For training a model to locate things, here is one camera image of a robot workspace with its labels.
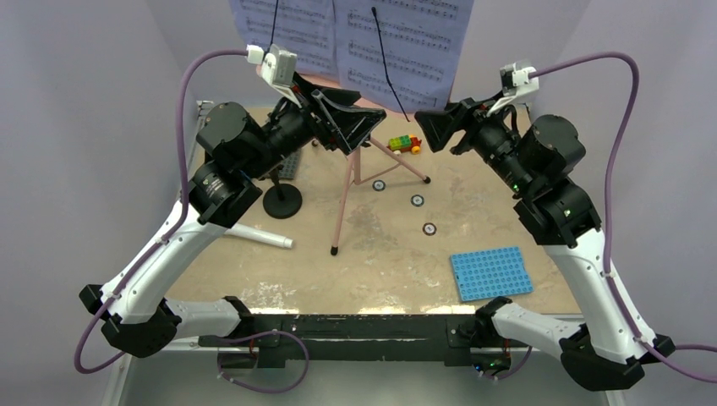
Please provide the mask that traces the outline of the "pink music stand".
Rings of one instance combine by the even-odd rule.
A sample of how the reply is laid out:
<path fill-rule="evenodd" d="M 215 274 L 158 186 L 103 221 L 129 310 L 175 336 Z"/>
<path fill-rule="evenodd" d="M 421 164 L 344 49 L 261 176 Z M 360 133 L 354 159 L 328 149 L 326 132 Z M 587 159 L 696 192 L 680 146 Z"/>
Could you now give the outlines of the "pink music stand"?
<path fill-rule="evenodd" d="M 395 169 L 398 169 L 400 167 L 403 167 L 407 169 L 410 173 L 418 177 L 424 184 L 429 184 L 431 182 L 431 179 L 428 175 L 422 173 L 419 171 L 415 166 L 411 165 L 409 162 L 406 162 L 404 158 L 400 156 L 401 153 L 394 153 L 388 149 L 386 145 L 381 144 L 379 141 L 369 137 L 366 142 L 368 145 L 372 145 L 376 147 L 379 151 L 381 151 L 386 156 L 390 157 L 395 164 L 392 167 L 387 168 L 386 170 L 382 172 L 375 173 L 374 175 L 368 177 L 368 178 L 362 178 L 361 173 L 361 158 L 362 158 L 362 146 L 359 146 L 356 150 L 350 152 L 347 154 L 347 164 L 346 164 L 346 171 L 343 178 L 343 186 L 342 186 L 342 195 L 339 200 L 339 206 L 337 211 L 337 220 L 335 223 L 335 228 L 331 240 L 331 248 L 330 248 L 330 254 L 331 255 L 337 255 L 339 252 L 339 245 L 340 245 L 340 237 L 341 237 L 341 231 L 342 231 L 342 224 L 343 219 L 345 215 L 345 209 L 346 204 L 348 200 L 348 194 L 349 190 L 353 185 L 361 185 L 365 184 L 369 181 L 376 181 L 377 179 L 380 179 L 380 176 L 386 173 L 389 173 Z"/>

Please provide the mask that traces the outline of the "black microphone stand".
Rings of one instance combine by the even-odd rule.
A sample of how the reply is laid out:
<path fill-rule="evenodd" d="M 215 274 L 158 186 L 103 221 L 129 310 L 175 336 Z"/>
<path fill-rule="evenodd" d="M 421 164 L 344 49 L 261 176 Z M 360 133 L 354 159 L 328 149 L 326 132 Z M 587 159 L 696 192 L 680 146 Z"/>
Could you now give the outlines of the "black microphone stand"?
<path fill-rule="evenodd" d="M 275 219 L 287 219 L 296 215 L 303 204 L 303 196 L 298 188 L 280 182 L 279 170 L 269 173 L 273 185 L 265 192 L 262 204 L 267 215 Z"/>

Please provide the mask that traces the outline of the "white microphone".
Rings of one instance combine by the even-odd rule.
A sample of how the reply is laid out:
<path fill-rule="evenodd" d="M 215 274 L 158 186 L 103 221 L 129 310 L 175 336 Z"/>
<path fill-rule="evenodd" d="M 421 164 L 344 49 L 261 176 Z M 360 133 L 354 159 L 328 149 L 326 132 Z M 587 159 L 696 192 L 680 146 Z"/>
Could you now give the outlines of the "white microphone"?
<path fill-rule="evenodd" d="M 293 247 L 293 240 L 289 237 L 267 232 L 258 228 L 249 227 L 243 224 L 236 224 L 229 228 L 225 234 L 227 236 L 247 239 L 261 244 L 268 244 L 281 249 L 290 250 Z"/>

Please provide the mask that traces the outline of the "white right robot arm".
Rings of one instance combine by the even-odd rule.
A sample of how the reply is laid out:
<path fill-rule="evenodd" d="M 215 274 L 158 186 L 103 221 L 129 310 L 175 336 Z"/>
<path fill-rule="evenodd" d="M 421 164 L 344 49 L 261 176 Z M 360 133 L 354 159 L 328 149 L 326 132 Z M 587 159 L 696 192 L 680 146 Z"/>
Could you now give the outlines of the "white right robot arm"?
<path fill-rule="evenodd" d="M 470 340 L 480 347 L 516 340 L 558 359 L 584 389 L 627 390 L 675 344 L 648 327 L 634 305 L 614 299 L 625 288 L 604 252 L 605 228 L 587 192 L 570 179 L 586 153 L 574 125 L 546 114 L 519 134 L 506 125 L 510 112 L 468 98 L 414 117 L 432 151 L 462 132 L 451 153 L 475 151 L 511 189 L 520 223 L 560 270 L 583 321 L 560 321 L 498 297 L 477 310 Z"/>

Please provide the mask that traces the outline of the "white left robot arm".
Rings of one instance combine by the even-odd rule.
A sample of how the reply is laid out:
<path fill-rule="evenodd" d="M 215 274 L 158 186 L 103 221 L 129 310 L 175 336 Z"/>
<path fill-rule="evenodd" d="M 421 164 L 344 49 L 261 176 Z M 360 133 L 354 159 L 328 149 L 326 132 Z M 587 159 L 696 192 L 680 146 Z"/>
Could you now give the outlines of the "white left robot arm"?
<path fill-rule="evenodd" d="M 257 178 L 311 140 L 343 153 L 361 146 L 386 112 L 361 107 L 359 99 L 357 91 L 318 86 L 295 75 L 265 123 L 235 101 L 213 107 L 196 136 L 205 162 L 184 185 L 155 239 L 111 281 L 80 291 L 107 342 L 138 358 L 186 337 L 247 343 L 252 323 L 238 299 L 178 301 L 167 291 L 260 198 Z"/>

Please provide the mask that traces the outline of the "colourful brick toy car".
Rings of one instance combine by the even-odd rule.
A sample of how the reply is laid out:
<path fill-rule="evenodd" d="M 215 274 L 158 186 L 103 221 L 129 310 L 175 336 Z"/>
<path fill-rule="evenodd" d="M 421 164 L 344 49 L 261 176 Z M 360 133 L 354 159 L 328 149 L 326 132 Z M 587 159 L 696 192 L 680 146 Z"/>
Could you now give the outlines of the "colourful brick toy car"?
<path fill-rule="evenodd" d="M 422 140 L 414 134 L 406 134 L 390 138 L 387 147 L 394 153 L 411 153 L 418 155 L 421 152 Z"/>

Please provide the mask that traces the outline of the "blue poker chip near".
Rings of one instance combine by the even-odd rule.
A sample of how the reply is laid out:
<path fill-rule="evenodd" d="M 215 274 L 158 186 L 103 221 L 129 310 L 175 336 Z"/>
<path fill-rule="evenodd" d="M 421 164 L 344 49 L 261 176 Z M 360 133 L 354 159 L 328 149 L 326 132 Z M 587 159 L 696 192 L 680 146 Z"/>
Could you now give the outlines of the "blue poker chip near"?
<path fill-rule="evenodd" d="M 424 197 L 422 195 L 413 195 L 411 197 L 411 204 L 413 206 L 421 207 L 424 204 Z"/>

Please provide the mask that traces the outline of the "blue poker chip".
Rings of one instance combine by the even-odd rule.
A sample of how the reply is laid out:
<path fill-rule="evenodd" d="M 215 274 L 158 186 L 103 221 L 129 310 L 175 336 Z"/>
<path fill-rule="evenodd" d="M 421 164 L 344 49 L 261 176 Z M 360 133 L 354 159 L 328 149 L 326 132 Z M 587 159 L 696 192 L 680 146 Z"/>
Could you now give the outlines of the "blue poker chip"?
<path fill-rule="evenodd" d="M 380 179 L 377 179 L 372 183 L 372 188 L 374 191 L 383 191 L 386 189 L 386 183 Z"/>
<path fill-rule="evenodd" d="M 424 197 L 422 195 L 413 195 L 411 197 L 411 204 L 413 206 L 421 207 L 424 204 Z"/>

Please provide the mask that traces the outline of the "blue poker chip far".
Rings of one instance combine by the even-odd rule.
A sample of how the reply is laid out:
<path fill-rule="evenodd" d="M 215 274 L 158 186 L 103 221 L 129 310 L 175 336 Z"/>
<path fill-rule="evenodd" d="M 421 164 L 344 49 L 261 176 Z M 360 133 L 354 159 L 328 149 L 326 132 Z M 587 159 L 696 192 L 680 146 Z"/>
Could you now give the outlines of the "blue poker chip far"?
<path fill-rule="evenodd" d="M 374 191 L 383 191 L 386 189 L 386 183 L 380 179 L 377 179 L 372 183 L 372 188 Z"/>

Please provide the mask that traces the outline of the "dark grey building baseplate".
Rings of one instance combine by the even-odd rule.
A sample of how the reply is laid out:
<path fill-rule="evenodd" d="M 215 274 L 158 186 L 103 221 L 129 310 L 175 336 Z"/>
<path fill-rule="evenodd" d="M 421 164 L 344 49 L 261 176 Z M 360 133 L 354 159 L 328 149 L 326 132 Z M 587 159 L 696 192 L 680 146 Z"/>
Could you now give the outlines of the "dark grey building baseplate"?
<path fill-rule="evenodd" d="M 296 178 L 300 167 L 302 152 L 301 149 L 293 152 L 277 166 L 277 174 L 280 180 L 294 180 Z"/>

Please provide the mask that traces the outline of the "orange black poker chip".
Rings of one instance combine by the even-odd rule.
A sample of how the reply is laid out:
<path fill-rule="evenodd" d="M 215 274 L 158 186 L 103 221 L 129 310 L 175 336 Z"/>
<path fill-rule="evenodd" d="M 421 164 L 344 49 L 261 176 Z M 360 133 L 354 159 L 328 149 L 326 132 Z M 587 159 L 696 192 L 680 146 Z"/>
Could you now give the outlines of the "orange black poker chip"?
<path fill-rule="evenodd" d="M 422 230 L 424 234 L 432 236 L 436 234 L 437 228 L 436 225 L 432 222 L 427 222 L 423 225 Z"/>

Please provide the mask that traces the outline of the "light blue building baseplate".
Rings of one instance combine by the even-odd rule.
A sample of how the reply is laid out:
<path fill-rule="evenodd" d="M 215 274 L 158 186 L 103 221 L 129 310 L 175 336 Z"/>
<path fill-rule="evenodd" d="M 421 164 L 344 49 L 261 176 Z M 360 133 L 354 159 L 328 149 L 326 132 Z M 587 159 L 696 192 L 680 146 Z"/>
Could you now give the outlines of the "light blue building baseplate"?
<path fill-rule="evenodd" d="M 453 254 L 449 261 L 462 302 L 534 291 L 517 246 Z"/>

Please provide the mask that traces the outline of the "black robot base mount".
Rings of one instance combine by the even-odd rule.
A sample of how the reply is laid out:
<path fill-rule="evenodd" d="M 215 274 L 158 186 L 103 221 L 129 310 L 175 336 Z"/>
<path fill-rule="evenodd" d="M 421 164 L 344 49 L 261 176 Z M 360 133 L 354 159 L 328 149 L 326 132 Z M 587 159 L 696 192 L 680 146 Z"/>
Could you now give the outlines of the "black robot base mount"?
<path fill-rule="evenodd" d="M 473 314 L 252 315 L 228 338 L 202 347 L 235 348 L 228 368 L 283 368 L 289 360 L 440 362 L 501 376 L 518 365 L 524 344 L 478 331 Z"/>

